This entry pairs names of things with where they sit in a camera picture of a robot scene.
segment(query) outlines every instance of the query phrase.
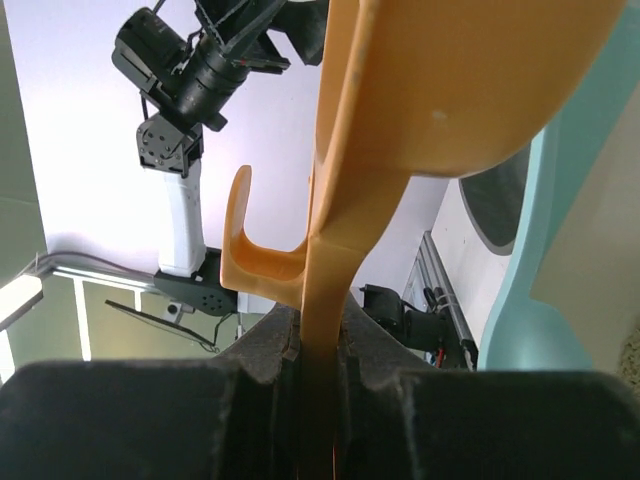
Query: white backdrop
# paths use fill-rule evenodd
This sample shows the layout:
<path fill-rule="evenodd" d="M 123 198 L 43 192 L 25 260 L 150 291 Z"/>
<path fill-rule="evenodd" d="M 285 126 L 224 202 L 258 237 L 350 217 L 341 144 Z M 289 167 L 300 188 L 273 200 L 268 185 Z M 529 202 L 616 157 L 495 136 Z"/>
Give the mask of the white backdrop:
<path fill-rule="evenodd" d="M 112 65 L 118 29 L 133 0 L 5 0 L 34 174 L 49 251 L 76 249 L 153 272 L 164 190 L 138 165 L 142 121 L 136 88 Z M 191 0 L 160 15 L 183 37 L 199 25 Z M 219 247 L 231 182 L 253 167 L 246 226 L 259 245 L 292 249 L 305 233 L 320 68 L 305 67 L 286 37 L 283 76 L 251 74 L 222 110 L 221 133 L 205 133 L 202 214 L 207 245 Z M 355 284 L 402 292 L 446 182 L 414 178 Z"/>

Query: black metal bracket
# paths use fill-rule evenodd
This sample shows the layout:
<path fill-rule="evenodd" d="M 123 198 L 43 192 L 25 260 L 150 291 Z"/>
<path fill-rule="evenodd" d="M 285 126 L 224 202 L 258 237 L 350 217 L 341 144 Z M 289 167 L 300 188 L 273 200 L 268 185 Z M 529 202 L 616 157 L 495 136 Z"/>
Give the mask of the black metal bracket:
<path fill-rule="evenodd" d="M 204 262 L 190 278 L 158 271 L 154 285 L 181 303 L 186 303 L 207 315 L 221 317 L 238 310 L 238 292 L 220 285 L 221 251 L 207 248 Z"/>

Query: orange plastic part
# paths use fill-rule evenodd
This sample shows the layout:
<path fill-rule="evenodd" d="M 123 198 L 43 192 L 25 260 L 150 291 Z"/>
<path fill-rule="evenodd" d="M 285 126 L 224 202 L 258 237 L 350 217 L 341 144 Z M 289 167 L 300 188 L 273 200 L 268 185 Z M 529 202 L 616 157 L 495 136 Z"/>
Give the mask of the orange plastic part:
<path fill-rule="evenodd" d="M 251 243 L 245 166 L 222 248 L 225 287 L 301 310 L 301 478 L 333 473 L 342 310 L 410 176 L 467 175 L 517 151 L 578 85 L 624 4 L 331 2 L 306 240 L 293 252 Z"/>

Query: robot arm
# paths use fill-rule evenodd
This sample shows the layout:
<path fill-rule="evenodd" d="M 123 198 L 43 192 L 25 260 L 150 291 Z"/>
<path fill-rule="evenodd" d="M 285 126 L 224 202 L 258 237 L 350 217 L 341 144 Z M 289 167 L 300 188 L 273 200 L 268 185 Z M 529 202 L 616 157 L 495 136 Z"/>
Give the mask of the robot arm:
<path fill-rule="evenodd" d="M 222 315 L 225 310 L 212 309 L 212 302 L 203 300 L 211 292 L 205 295 L 201 288 L 226 295 L 229 308 L 236 294 L 219 285 L 220 252 L 207 249 L 203 238 L 203 127 L 214 132 L 224 128 L 227 120 L 220 111 L 251 72 L 281 74 L 289 67 L 271 42 L 269 29 L 286 33 L 305 64 L 318 65 L 328 3 L 195 0 L 201 28 L 186 41 L 158 16 L 158 8 L 142 8 L 116 37 L 113 63 L 142 97 L 145 118 L 136 134 L 140 165 L 166 186 L 156 286 L 205 313 Z M 147 102 L 158 109 L 148 118 Z M 196 291 L 197 298 L 186 298 Z"/>

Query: wall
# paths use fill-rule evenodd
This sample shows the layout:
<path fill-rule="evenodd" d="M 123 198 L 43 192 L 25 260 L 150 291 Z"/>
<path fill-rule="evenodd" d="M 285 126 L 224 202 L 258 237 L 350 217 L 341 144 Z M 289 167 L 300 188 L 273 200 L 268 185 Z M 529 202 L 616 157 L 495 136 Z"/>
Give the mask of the wall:
<path fill-rule="evenodd" d="M 164 213 L 154 199 L 163 192 L 138 166 L 137 91 L 111 64 L 118 29 L 145 2 L 5 3 L 49 249 L 79 249 L 154 271 Z M 190 0 L 167 2 L 161 16 L 186 36 L 198 26 L 193 10 Z M 287 250 L 305 233 L 320 68 L 303 66 L 282 35 L 274 41 L 291 68 L 282 76 L 252 74 L 223 109 L 227 127 L 205 134 L 202 213 L 209 246 L 220 246 L 228 192 L 243 164 L 254 170 L 246 219 L 251 239 Z M 412 180 L 356 284 L 404 289 L 445 188 L 440 180 Z"/>
<path fill-rule="evenodd" d="M 18 81 L 13 65 L 9 35 L 0 3 L 0 287 L 8 283 L 36 252 L 46 249 L 40 219 L 33 170 Z M 0 376 L 7 378 L 12 367 L 51 359 L 82 359 L 73 281 L 50 277 L 43 285 L 44 299 L 14 323 L 7 335 L 0 334 Z M 93 358 L 179 358 L 211 354 L 194 342 L 144 325 L 104 305 L 109 298 L 133 306 L 133 293 L 111 287 L 85 284 L 89 335 Z M 142 307 L 161 315 L 168 300 L 142 295 Z M 260 316 L 244 315 L 249 328 Z M 218 318 L 187 315 L 185 325 L 213 337 Z M 219 345 L 230 345 L 235 338 L 237 319 L 230 318 L 220 328 Z"/>

